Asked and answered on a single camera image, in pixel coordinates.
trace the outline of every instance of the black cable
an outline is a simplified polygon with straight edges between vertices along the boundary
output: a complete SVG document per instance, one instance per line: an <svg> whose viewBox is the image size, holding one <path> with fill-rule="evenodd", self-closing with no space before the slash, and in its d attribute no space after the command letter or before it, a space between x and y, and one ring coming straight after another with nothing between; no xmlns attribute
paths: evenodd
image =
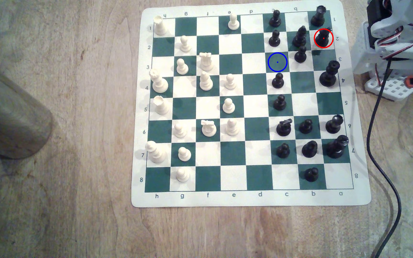
<svg viewBox="0 0 413 258"><path fill-rule="evenodd" d="M375 119L375 114L377 113L377 109L379 107L379 103L380 100L382 98L382 94L383 94L383 90L385 88L385 83L388 79L388 77L391 74L390 71L390 65L391 65L391 59L388 59L388 63L386 65L386 70L385 70L385 76L383 78L383 82L380 88L380 92L379 92L379 96L377 97L377 101L375 103L375 107L374 110L372 111L372 115L371 115L371 122L369 123L369 129L368 129L368 136L366 138L366 149L368 151L368 155L372 160L372 163L374 163L375 167L380 171L380 173L382 174L382 176L386 179L386 181L388 182L388 184L390 185L390 187L393 189L393 192L396 195L396 200L398 202L398 213L396 214L396 220L393 223L393 226L391 227L390 231L388 232L387 236L385 237L385 239L383 240L382 244L380 245L379 249L377 250L377 252L375 253L375 258L378 258L380 256L380 253L382 252L383 248L385 247L386 243L388 242L388 240L390 239L390 237L393 235L393 232L395 231L396 227L398 226L399 223L399 219L401 217L401 198L399 197L398 191L396 190L395 186L393 185L393 183L391 182L391 180L388 178L388 176L385 174L385 172L383 171L383 169L379 166L379 164L377 164L377 162L374 159L374 156L372 156L371 153L371 148L370 148L370 139L371 139L371 131L372 131L372 125L374 124L374 119Z"/></svg>

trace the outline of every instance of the blue circle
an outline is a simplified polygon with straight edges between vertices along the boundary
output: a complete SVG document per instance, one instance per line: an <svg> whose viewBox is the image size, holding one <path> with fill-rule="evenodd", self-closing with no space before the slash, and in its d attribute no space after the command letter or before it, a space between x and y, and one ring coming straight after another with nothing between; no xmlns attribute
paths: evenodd
<svg viewBox="0 0 413 258"><path fill-rule="evenodd" d="M272 69L272 67L270 67L270 58L271 58L273 55L275 55L275 54L280 54L280 55L284 56L284 58L286 59L286 65L284 66L283 69L281 69L281 70L279 70L279 71L275 71L275 70ZM275 53L273 53L272 55L270 55L270 56L268 57L268 59L267 59L267 65L268 65L268 67L270 68L270 70L272 70L272 71L274 71L274 72L276 72L276 73L279 73L279 72L282 72L284 69L286 69L286 67L288 66L288 58L286 58L286 56L283 55L283 54L280 53L280 52L275 52Z"/></svg>

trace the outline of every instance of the chess mat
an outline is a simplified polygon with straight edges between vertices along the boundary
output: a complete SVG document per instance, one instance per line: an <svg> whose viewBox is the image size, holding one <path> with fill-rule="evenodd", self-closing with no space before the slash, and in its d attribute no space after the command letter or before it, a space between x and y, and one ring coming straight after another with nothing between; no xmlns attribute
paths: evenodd
<svg viewBox="0 0 413 258"><path fill-rule="evenodd" d="M327 12L321 27L310 24L316 7ZM278 27L268 25L272 11L281 12ZM238 30L228 28L229 13L237 14ZM153 33L153 17L160 15L168 32ZM291 42L296 31L307 28L307 60L294 60L297 52ZM331 27L333 44L320 48L314 35L320 28ZM272 31L280 32L277 47L268 44ZM191 50L182 52L180 38L186 35ZM179 6L146 9L141 18L138 63L138 87L135 112L135 144L132 169L132 204L136 207L179 206L265 206L265 205L362 205L370 202L370 186L365 162L363 136L348 49L343 8L338 1L294 1L278 3ZM210 52L214 68L208 73L213 88L199 87L200 52ZM185 75L176 71L176 60L183 58L189 67ZM332 87L319 83L331 60L341 64L337 82ZM283 70L284 86L273 88L276 72ZM168 90L152 89L149 70L155 68L168 81ZM232 73L237 87L224 87ZM283 111L273 108L279 94L286 97ZM153 98L162 96L169 106L165 115L157 114ZM235 111L222 110L231 98ZM325 125L334 115L344 118L340 132L330 134ZM228 118L235 118L240 132L225 133ZM292 119L291 133L276 133L279 121ZM313 131L302 134L299 124L313 121ZM206 137L201 120L214 121L217 132ZM175 123L187 127L186 137L173 135ZM324 155L326 144L345 134L350 143L337 159ZM145 143L155 141L167 152L162 163L147 158ZM318 143L315 157L301 154L310 140ZM282 143L290 146L290 155L276 156ZM192 153L189 161L178 158L178 149ZM176 180L176 171L186 167L190 178ZM308 182L303 172L319 170L319 178Z"/></svg>

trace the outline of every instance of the red circle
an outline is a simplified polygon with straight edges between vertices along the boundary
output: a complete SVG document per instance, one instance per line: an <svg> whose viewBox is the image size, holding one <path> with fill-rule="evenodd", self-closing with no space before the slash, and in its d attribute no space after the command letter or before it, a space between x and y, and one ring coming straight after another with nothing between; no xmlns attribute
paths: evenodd
<svg viewBox="0 0 413 258"><path fill-rule="evenodd" d="M317 44L317 42L315 41L315 36L316 36L317 33L318 33L320 30L322 30L322 29L325 29L325 30L329 31L329 33L331 33L331 36L332 36L331 44L329 44L328 46L325 46L325 47L319 46L319 45ZM328 29L326 29L326 28L321 28L321 29L317 30L317 32L315 32L315 35L313 35L313 42L315 42L315 45L317 45L317 47L319 47L319 48L328 48L328 47L330 47L330 46L332 45L332 43L334 43L334 34L332 33L332 31L330 31L330 30L328 30Z"/></svg>

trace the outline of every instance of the wooden table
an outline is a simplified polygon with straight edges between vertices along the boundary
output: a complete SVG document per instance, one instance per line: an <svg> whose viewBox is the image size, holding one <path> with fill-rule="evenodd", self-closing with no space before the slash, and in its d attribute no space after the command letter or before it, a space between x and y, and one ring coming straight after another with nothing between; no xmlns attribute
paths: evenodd
<svg viewBox="0 0 413 258"><path fill-rule="evenodd" d="M370 161L372 202L365 206L131 205L141 11L239 2L0 1L0 69L55 118L38 154L0 157L0 257L370 255L396 215L393 192ZM343 4L352 46L366 1ZM376 96L356 79L365 135ZM381 103L372 150L403 203L382 255L413 257L413 96Z"/></svg>

